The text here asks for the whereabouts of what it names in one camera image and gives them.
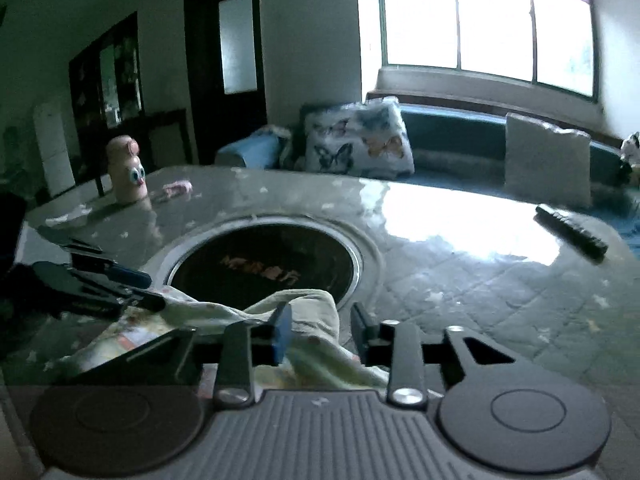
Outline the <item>patterned children's garment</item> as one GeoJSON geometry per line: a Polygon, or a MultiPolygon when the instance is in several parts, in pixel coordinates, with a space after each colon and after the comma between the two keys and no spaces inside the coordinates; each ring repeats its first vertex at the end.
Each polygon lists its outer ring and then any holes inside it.
{"type": "Polygon", "coordinates": [[[365,367],[338,343],[341,322],[333,297],[320,289],[291,289],[274,294],[241,311],[224,304],[201,302],[178,289],[162,291],[166,307],[158,313],[129,308],[124,316],[64,361],[76,375],[137,349],[173,330],[194,330],[191,363],[217,364],[217,388],[311,390],[385,390],[387,373],[365,367]],[[254,366],[250,329],[265,323],[281,302],[292,307],[292,339],[277,366],[254,366]]]}

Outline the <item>round induction cooker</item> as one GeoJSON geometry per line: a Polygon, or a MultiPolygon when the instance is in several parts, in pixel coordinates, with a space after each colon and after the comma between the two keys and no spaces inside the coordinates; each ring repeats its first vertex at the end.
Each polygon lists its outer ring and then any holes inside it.
{"type": "Polygon", "coordinates": [[[370,304],[382,256],[354,226],[327,218],[267,214],[206,226],[174,240],[144,266],[156,287],[240,310],[282,290],[329,292],[338,308],[370,304]]]}

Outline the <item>pink cartoon bottle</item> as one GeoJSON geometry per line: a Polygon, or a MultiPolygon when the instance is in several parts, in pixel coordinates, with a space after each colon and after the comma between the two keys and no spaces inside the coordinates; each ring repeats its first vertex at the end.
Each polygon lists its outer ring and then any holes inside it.
{"type": "Polygon", "coordinates": [[[115,200],[132,204],[148,196],[146,173],[139,158],[139,145],[131,136],[116,136],[106,146],[107,172],[115,200]]]}

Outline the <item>white refrigerator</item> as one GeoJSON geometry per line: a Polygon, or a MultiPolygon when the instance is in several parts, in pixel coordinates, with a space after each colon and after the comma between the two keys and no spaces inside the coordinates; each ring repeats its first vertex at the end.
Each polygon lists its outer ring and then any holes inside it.
{"type": "Polygon", "coordinates": [[[60,103],[53,100],[37,105],[34,126],[49,194],[58,196],[75,186],[60,103]]]}

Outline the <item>blue cushion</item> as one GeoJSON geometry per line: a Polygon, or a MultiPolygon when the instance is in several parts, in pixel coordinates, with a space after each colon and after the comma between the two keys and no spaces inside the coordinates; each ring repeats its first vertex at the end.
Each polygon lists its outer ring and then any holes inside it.
{"type": "Polygon", "coordinates": [[[288,128],[265,125],[246,138],[221,148],[214,164],[248,169],[277,168],[285,145],[292,140],[292,136],[288,128]]]}

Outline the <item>butterfly print pillow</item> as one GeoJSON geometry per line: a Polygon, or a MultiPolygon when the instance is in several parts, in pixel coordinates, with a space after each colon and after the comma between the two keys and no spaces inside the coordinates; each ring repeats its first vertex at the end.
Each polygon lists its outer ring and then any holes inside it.
{"type": "Polygon", "coordinates": [[[305,170],[314,174],[395,180],[414,174],[398,99],[314,110],[304,119],[305,170]]]}

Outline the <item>black remote control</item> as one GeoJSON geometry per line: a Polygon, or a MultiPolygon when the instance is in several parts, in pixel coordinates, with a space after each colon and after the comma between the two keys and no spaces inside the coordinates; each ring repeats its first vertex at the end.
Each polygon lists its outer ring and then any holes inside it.
{"type": "Polygon", "coordinates": [[[592,260],[602,261],[608,252],[608,244],[600,237],[561,214],[558,210],[546,205],[536,206],[536,220],[553,234],[570,243],[592,260]]]}

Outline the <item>green bench sofa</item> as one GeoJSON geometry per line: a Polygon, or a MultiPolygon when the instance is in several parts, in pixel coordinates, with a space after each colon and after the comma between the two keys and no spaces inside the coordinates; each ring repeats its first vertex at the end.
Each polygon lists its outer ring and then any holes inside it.
{"type": "MultiPolygon", "coordinates": [[[[434,155],[438,160],[461,156],[464,162],[487,164],[475,177],[457,176],[458,185],[479,193],[497,188],[506,156],[506,118],[413,103],[401,103],[399,109],[416,154],[434,155]]],[[[608,223],[638,254],[639,199],[623,190],[624,170],[615,148],[597,140],[590,143],[590,180],[592,206],[579,210],[608,223]]]]}

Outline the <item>plain grey pillow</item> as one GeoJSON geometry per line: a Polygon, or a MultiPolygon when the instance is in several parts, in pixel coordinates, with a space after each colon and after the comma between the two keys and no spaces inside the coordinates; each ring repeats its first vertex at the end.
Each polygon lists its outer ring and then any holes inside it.
{"type": "Polygon", "coordinates": [[[591,206],[591,136],[520,114],[506,115],[506,192],[537,203],[591,206]]]}

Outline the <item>dark door with glass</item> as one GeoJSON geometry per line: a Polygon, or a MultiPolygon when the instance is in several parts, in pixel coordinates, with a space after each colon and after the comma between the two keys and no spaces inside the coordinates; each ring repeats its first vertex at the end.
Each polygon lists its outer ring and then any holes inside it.
{"type": "Polygon", "coordinates": [[[259,0],[183,0],[198,161],[267,122],[259,0]]]}

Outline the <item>black white plush toy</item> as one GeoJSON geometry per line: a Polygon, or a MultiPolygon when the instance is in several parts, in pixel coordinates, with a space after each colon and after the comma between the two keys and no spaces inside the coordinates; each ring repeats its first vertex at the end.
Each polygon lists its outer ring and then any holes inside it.
{"type": "Polygon", "coordinates": [[[620,147],[620,160],[631,168],[640,166],[640,132],[628,136],[620,147]]]}

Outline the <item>window with green frame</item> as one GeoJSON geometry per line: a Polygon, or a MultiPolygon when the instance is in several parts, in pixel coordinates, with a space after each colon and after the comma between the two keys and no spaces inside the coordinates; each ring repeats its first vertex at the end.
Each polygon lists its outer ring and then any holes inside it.
{"type": "Polygon", "coordinates": [[[540,84],[595,100],[592,0],[380,0],[383,62],[540,84]]]}

